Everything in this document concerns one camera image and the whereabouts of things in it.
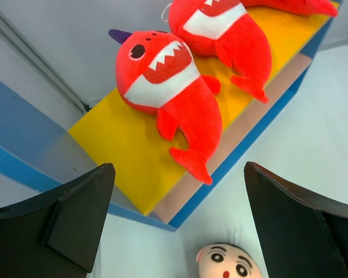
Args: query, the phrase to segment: shark mouth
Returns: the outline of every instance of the shark mouth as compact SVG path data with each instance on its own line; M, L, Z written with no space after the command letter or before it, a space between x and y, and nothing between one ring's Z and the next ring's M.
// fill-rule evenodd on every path
M206 16L218 16L240 3L240 0L206 0L200 12Z
M191 62L188 48L174 41L156 55L143 76L152 84L160 84L183 71Z

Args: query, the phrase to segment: doll eyebrow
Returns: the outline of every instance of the doll eyebrow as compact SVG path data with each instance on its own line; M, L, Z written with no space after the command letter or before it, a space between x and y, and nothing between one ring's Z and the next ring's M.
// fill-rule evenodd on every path
M211 247L211 249L221 249L223 250L224 252L227 252L227 250L221 246L214 246L214 247Z
M248 263L248 265L250 266L250 268L253 268L253 266L251 265L250 261L248 259L246 259L244 256L238 256L240 259L243 259L244 261L246 261Z

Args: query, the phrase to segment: white hanging loop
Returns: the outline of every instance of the white hanging loop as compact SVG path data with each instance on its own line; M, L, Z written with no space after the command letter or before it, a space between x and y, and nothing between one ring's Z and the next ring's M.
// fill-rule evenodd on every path
M169 17L168 17L167 19L164 19L164 14L165 14L165 12L169 9L169 7L172 5L172 3L173 3L173 2L169 3L169 4L166 6L166 8L164 9L164 11L162 12L162 14L161 14L161 19L162 19L163 22L168 22L168 21L169 21Z

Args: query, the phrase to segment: stuffed toy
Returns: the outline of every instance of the stuffed toy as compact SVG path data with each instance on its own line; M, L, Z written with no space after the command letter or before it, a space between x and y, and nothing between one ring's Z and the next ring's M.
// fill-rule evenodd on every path
M272 67L271 50L263 30L245 6L266 5L297 14L336 16L328 0L174 0L169 27L190 49L203 56L218 56L239 75L231 81L257 100L267 103L264 86Z
M255 261L241 248L225 243L208 245L197 254L200 278L261 278Z
M116 59L117 89L132 108L157 115L157 130L171 141L180 129L188 150L170 148L174 160L205 184L212 179L206 163L222 135L222 118L214 94L220 82L202 76L183 40L161 31L133 34L110 30L121 47Z

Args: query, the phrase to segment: red shark plush toy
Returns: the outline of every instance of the red shark plush toy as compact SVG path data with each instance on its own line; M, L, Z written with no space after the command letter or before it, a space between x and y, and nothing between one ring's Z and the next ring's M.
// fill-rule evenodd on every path
M171 31L199 55L218 56L239 75L231 81L259 101L268 98L264 85L271 73L268 39L253 21L245 6L264 5L309 15L336 16L328 0L174 0L169 10Z
M157 130L171 141L180 129L188 150L169 153L196 179L211 184L206 163L222 135L222 118L213 94L220 82L201 76L185 42L173 34L110 30L121 43L116 60L117 89L132 108L157 115Z

